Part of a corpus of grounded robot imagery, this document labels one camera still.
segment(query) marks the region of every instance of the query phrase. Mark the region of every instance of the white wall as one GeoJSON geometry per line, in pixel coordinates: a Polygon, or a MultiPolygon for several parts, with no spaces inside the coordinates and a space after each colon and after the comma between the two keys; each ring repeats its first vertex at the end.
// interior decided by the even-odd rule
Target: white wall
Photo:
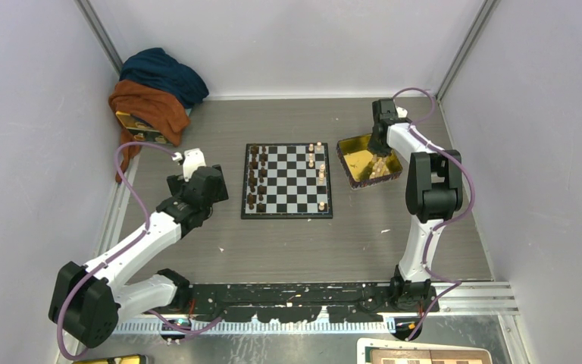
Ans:
{"type": "Polygon", "coordinates": [[[161,46],[211,96],[436,92],[481,0],[96,0],[123,60],[161,46]]]}
{"type": "Polygon", "coordinates": [[[95,248],[116,75],[72,1],[0,2],[0,363],[55,359],[58,269],[95,248]]]}
{"type": "Polygon", "coordinates": [[[500,2],[443,106],[534,355],[582,362],[582,3],[500,2]]]}

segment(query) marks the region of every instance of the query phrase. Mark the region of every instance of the wooden floor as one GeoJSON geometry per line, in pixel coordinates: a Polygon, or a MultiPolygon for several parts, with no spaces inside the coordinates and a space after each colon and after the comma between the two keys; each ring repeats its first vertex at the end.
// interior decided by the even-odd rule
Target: wooden floor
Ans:
{"type": "MultiPolygon", "coordinates": [[[[427,113],[426,99],[402,100],[412,119],[427,113]]],[[[204,226],[157,255],[132,281],[161,268],[171,268],[197,283],[388,281],[405,251],[410,225],[406,171],[398,180],[352,191],[336,158],[338,140],[371,132],[372,101],[216,101],[196,107],[178,150],[201,148],[207,164],[220,164],[230,199],[216,204],[204,226]],[[334,218],[240,219],[245,145],[311,141],[329,143],[333,156],[334,218]]],[[[418,129],[436,144],[451,147],[440,110],[418,129]]],[[[177,173],[181,169],[170,158],[144,148],[134,184],[147,206],[169,197],[166,176],[177,173]]],[[[122,237],[142,220],[131,200],[122,237]]],[[[445,228],[433,269],[451,278],[492,278],[473,218],[445,228]]]]}

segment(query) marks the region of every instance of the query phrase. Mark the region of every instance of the gray floor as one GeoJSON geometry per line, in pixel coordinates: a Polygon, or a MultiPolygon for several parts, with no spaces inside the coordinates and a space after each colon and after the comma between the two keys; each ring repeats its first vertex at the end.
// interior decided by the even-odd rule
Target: gray floor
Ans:
{"type": "MultiPolygon", "coordinates": [[[[427,113],[426,99],[403,100],[410,117],[427,113]]],[[[405,251],[409,231],[407,175],[352,191],[335,158],[338,140],[371,132],[372,101],[216,101],[196,107],[178,149],[199,147],[207,164],[222,165],[230,199],[218,203],[203,227],[157,255],[133,281],[161,268],[171,268],[197,283],[388,280],[405,251]],[[329,143],[334,218],[240,219],[245,145],[310,141],[329,143]]],[[[443,147],[451,146],[440,110],[419,131],[443,147]]],[[[178,172],[163,153],[141,152],[134,184],[147,206],[169,197],[166,176],[178,172]]],[[[142,219],[138,205],[131,201],[122,237],[139,227],[142,219]]],[[[446,227],[433,269],[451,278],[492,278],[473,218],[446,227]]]]}
{"type": "MultiPolygon", "coordinates": [[[[491,353],[494,364],[512,362],[495,316],[432,316],[424,325],[416,343],[479,347],[491,353]]],[[[356,343],[361,337],[396,340],[390,334],[202,335],[181,345],[166,346],[156,334],[113,334],[90,350],[87,358],[141,353],[155,363],[355,364],[356,343]]]]}

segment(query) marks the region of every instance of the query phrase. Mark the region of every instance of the white arm segment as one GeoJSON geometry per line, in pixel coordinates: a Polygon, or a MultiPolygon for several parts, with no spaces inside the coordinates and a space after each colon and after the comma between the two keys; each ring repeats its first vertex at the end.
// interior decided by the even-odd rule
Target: white arm segment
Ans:
{"type": "MultiPolygon", "coordinates": [[[[392,125],[387,132],[387,145],[392,149],[396,150],[408,163],[410,155],[414,152],[427,152],[435,153],[428,146],[423,145],[420,141],[414,138],[408,131],[408,123],[400,123],[392,125]]],[[[409,238],[407,239],[407,249],[405,254],[400,259],[398,268],[400,270],[401,277],[406,281],[422,282],[427,279],[431,279],[431,275],[425,271],[423,266],[423,252],[425,250],[425,243],[427,242],[427,236],[432,231],[432,228],[443,222],[442,219],[429,220],[426,223],[422,223],[418,220],[418,217],[411,217],[411,227],[409,229],[409,238]]],[[[443,231],[440,228],[434,233],[432,237],[429,250],[427,251],[427,262],[431,264],[433,259],[433,254],[436,251],[436,246],[438,245],[438,239],[440,233],[443,231]]]]}
{"type": "MultiPolygon", "coordinates": [[[[427,223],[423,224],[418,220],[418,217],[411,217],[411,228],[409,229],[409,238],[407,239],[407,249],[405,249],[405,254],[400,259],[398,264],[398,269],[400,270],[400,276],[406,281],[412,282],[422,282],[427,279],[431,279],[431,275],[425,271],[423,265],[423,251],[425,250],[425,243],[427,242],[427,236],[432,231],[433,227],[443,222],[442,219],[429,220],[427,223]]],[[[433,233],[432,241],[430,243],[430,248],[427,251],[427,261],[431,264],[433,259],[433,254],[436,251],[436,246],[438,245],[438,238],[440,233],[443,232],[443,228],[438,229],[433,233]]]]}
{"type": "Polygon", "coordinates": [[[117,314],[119,322],[125,322],[155,307],[170,305],[177,287],[163,275],[153,275],[145,281],[124,286],[118,292],[114,295],[114,301],[120,305],[117,314]]]}
{"type": "MultiPolygon", "coordinates": [[[[151,260],[157,253],[166,247],[175,244],[182,238],[182,229],[173,218],[163,212],[153,212],[150,217],[151,226],[149,232],[135,246],[127,250],[124,254],[115,259],[106,268],[95,273],[98,279],[108,279],[108,286],[114,295],[120,291],[124,284],[137,271],[151,260]]],[[[109,256],[115,254],[124,246],[133,241],[144,230],[144,224],[126,239],[122,240],[114,248],[106,253],[94,258],[86,263],[86,271],[93,270],[97,265],[104,262],[109,256]]]]}

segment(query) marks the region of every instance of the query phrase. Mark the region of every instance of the chessboard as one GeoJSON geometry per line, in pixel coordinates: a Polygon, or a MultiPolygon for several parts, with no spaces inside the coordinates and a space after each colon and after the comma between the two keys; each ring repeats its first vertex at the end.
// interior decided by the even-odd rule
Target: chessboard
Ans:
{"type": "Polygon", "coordinates": [[[333,218],[326,143],[247,144],[242,218],[333,218]]]}

